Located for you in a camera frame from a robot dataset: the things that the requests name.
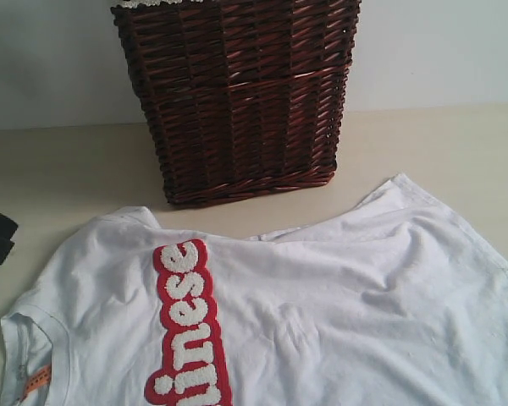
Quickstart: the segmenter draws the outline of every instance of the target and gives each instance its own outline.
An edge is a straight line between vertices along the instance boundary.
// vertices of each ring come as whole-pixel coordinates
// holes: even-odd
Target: orange clothing tag
[[[35,391],[38,387],[48,385],[51,382],[51,365],[45,365],[37,373],[30,377],[25,384],[25,390],[23,391],[23,397],[21,402],[26,399],[28,394]]]

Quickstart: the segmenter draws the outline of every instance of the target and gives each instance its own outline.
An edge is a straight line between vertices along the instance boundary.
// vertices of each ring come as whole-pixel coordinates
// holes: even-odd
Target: brown wicker basket
[[[175,205],[326,184],[360,0],[112,8]]]

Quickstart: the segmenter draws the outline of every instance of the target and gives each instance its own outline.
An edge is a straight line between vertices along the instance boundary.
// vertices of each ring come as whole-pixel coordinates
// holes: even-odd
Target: white wall
[[[107,0],[0,0],[0,129],[143,121]],[[349,110],[508,102],[508,0],[364,0]]]

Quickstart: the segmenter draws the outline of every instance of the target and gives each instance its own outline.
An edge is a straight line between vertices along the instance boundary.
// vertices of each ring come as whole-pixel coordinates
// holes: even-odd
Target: wicker basket
[[[112,8],[170,203],[208,206],[333,177],[359,2]]]

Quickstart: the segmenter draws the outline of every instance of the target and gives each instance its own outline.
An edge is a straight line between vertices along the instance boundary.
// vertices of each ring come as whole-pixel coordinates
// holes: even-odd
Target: beige table surface
[[[336,216],[398,172],[460,212],[508,259],[508,105],[349,113],[339,165],[323,188],[173,211],[145,125],[0,132],[0,211],[19,223],[0,266],[0,317],[94,216],[148,206],[166,228],[242,238]],[[0,381],[3,357],[0,332]]]

